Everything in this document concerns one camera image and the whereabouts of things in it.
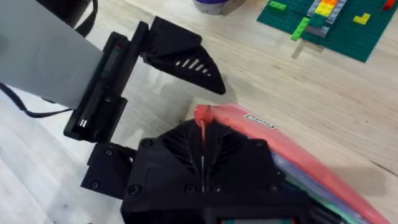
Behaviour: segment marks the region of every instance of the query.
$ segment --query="yellow lego brick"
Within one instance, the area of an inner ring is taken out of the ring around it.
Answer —
[[[321,2],[318,5],[317,9],[315,10],[315,13],[328,17],[334,7],[335,7],[334,5],[331,5],[331,4],[328,4],[325,2]]]
[[[371,18],[371,15],[368,13],[364,13],[363,16],[355,16],[353,21],[358,23],[358,24],[362,24],[362,25],[366,25],[366,23],[368,22],[368,20]]]

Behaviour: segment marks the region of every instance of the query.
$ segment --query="green stripe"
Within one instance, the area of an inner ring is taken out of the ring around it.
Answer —
[[[326,208],[328,208],[329,210],[339,214],[342,218],[344,218],[348,223],[350,224],[359,224],[356,220],[354,220],[353,218],[351,218],[349,215],[345,214],[345,212],[341,211],[338,207],[336,207],[335,205],[333,205],[332,203],[330,203],[329,201],[325,200],[324,198],[322,198],[321,196],[315,194],[314,192],[312,192],[310,189],[308,189],[306,186],[304,186],[303,184],[301,184],[299,181],[297,181],[294,177],[292,177],[289,174],[286,174],[286,181],[290,182],[291,184],[297,186],[298,188],[302,189],[303,191],[305,191],[306,193],[309,194],[309,196],[311,196],[311,198],[315,199],[317,202],[319,202],[320,204],[322,204],[323,206],[325,206]]]

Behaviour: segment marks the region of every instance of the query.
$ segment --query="purple container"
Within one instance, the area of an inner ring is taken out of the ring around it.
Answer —
[[[237,0],[193,0],[199,11],[210,15],[222,15],[228,4]]]

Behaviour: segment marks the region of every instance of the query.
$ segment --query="white label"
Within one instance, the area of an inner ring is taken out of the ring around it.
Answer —
[[[246,114],[246,115],[244,115],[244,117],[247,118],[247,119],[250,119],[250,120],[252,120],[252,121],[261,123],[261,124],[267,126],[268,128],[275,129],[275,126],[274,126],[274,125],[272,125],[272,124],[268,123],[267,121],[264,121],[264,120],[262,120],[262,119],[260,119],[260,118],[256,118],[255,116],[253,116],[253,115],[251,115],[251,114]]]

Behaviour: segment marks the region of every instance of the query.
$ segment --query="black device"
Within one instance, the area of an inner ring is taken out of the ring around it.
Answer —
[[[87,34],[98,2],[83,25]],[[90,0],[38,0],[75,26]],[[225,92],[216,63],[201,37],[156,17],[140,22],[132,39],[112,33],[103,58],[64,134],[96,143],[81,184],[123,200],[126,224],[220,224],[225,220],[283,218],[303,223],[336,223],[305,192],[284,181],[264,140],[248,139],[213,121],[203,130],[186,121],[138,150],[111,143],[127,100],[122,92],[139,57],[177,78],[217,94]]]

